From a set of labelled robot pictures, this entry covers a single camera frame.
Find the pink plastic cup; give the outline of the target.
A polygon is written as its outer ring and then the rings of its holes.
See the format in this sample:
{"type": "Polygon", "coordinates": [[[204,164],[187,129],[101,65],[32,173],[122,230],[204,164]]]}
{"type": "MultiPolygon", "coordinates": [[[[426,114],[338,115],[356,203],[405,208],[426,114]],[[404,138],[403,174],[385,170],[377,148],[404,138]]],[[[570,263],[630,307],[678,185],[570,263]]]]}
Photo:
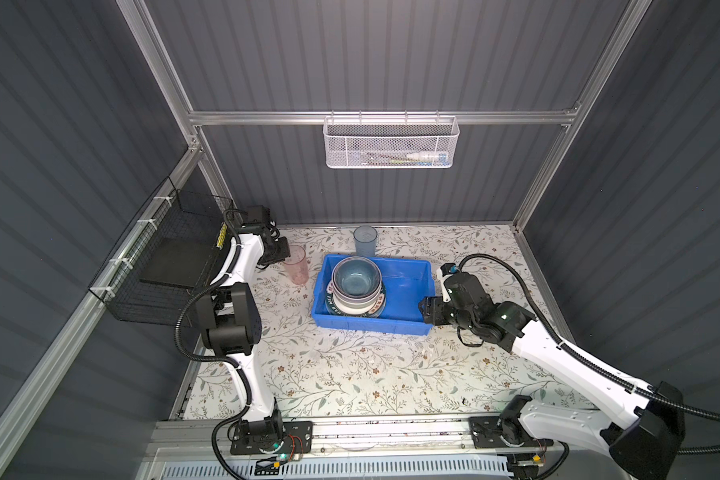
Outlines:
{"type": "Polygon", "coordinates": [[[290,245],[289,256],[283,261],[289,279],[296,285],[304,285],[309,280],[308,260],[302,246],[290,245]]]}

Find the pink ceramic bowl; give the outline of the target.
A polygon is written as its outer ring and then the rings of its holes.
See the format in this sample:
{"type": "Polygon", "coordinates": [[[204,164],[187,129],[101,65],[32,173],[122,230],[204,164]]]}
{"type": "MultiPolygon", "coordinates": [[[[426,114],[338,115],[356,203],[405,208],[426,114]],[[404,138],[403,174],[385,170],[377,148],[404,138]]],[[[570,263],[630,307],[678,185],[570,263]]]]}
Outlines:
{"type": "Polygon", "coordinates": [[[363,304],[375,301],[377,297],[384,291],[384,284],[378,283],[376,287],[369,291],[363,291],[358,294],[347,293],[343,291],[335,282],[329,283],[331,293],[334,297],[338,297],[341,301],[349,304],[363,304]]]}

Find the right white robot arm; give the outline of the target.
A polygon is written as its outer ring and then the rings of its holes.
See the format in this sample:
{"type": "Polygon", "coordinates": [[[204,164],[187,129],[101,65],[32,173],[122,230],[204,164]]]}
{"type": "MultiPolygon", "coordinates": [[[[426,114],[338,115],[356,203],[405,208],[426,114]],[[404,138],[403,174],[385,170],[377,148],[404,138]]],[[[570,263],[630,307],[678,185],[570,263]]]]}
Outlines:
{"type": "Polygon", "coordinates": [[[483,343],[532,361],[581,393],[592,411],[554,406],[517,395],[501,412],[495,431],[508,447],[552,440],[611,458],[636,479],[665,479],[685,436],[684,417],[639,395],[648,385],[592,357],[512,302],[478,304],[426,297],[419,310],[427,324],[450,324],[483,343]]]}

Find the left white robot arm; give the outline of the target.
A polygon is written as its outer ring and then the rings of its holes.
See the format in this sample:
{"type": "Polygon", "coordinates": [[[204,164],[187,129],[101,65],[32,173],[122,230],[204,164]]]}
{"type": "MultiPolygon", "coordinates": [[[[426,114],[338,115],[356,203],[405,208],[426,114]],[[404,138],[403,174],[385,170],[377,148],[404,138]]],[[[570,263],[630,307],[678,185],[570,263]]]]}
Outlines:
{"type": "Polygon", "coordinates": [[[277,412],[257,358],[263,324],[252,283],[258,271],[289,256],[288,240],[265,211],[232,208],[223,214],[205,267],[207,292],[191,305],[204,347],[216,358],[237,362],[227,368],[244,401],[242,419],[249,423],[268,421],[277,412]]]}

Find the green rimmed white plate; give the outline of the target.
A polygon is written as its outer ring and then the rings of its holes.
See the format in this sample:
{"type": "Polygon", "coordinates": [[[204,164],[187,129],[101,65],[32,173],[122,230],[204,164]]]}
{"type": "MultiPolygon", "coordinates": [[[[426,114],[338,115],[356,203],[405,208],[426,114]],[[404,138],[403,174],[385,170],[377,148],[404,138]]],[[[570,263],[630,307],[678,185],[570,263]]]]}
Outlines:
{"type": "Polygon", "coordinates": [[[372,303],[366,305],[349,305],[343,303],[334,292],[328,291],[325,297],[325,305],[331,315],[379,318],[387,304],[387,295],[384,288],[374,298],[372,303]]]}

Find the light green bowl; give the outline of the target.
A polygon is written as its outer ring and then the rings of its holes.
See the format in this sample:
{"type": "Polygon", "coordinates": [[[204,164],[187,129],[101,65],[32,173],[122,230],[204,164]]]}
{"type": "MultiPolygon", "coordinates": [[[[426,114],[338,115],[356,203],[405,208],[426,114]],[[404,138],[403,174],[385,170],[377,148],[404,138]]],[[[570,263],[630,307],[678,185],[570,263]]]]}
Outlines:
{"type": "Polygon", "coordinates": [[[339,312],[340,315],[349,316],[368,316],[375,315],[381,311],[386,305],[386,298],[380,295],[376,299],[370,299],[365,302],[344,302],[341,298],[331,296],[327,299],[327,304],[333,310],[339,312]]]}

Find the dark blue ceramic bowl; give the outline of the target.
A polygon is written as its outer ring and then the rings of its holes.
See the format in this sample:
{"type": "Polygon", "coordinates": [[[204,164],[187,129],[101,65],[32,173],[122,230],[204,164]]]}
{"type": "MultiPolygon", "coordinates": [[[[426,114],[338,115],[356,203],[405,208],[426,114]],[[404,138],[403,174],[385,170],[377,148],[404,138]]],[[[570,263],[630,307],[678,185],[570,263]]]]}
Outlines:
{"type": "Polygon", "coordinates": [[[343,291],[358,294],[382,283],[380,268],[370,259],[350,256],[339,261],[332,271],[332,281],[343,291]]]}

